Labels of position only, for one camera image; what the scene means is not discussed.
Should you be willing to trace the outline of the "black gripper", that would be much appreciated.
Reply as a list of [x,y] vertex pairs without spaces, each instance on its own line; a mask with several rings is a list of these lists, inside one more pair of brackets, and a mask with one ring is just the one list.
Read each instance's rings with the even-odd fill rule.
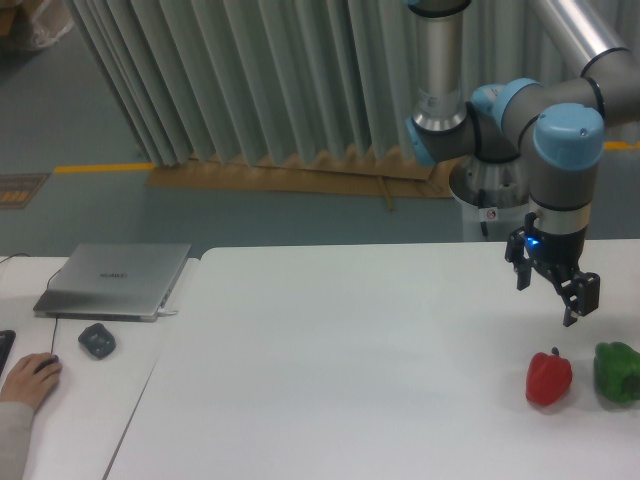
[[549,233],[535,226],[538,219],[536,213],[527,213],[524,225],[509,234],[505,260],[513,266],[518,291],[530,286],[533,271],[553,285],[565,304],[563,325],[570,327],[599,307],[600,276],[579,269],[584,229],[569,234]]

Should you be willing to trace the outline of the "grey sleeved forearm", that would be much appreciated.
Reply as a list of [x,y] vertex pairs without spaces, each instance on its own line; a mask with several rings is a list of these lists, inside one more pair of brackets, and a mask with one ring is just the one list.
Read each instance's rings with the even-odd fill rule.
[[35,411],[20,402],[1,403],[1,478],[23,478]]

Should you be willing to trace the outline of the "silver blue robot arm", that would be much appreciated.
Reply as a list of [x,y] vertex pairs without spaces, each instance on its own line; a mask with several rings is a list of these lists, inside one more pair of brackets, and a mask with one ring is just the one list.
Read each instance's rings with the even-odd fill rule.
[[464,1],[410,1],[418,21],[419,98],[406,127],[417,161],[472,156],[520,162],[529,206],[507,240],[519,289],[533,274],[562,298],[565,326],[599,305],[600,279],[580,269],[605,131],[639,117],[639,63],[587,1],[532,9],[577,78],[546,87],[521,78],[461,97]]

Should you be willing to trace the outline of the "person's bare hand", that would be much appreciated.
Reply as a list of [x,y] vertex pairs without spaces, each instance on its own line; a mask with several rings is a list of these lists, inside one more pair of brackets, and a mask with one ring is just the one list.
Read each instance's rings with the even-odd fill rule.
[[34,375],[35,368],[54,354],[36,353],[21,358],[10,370],[1,388],[1,402],[20,402],[34,409],[35,412],[58,386],[61,370],[49,377]]

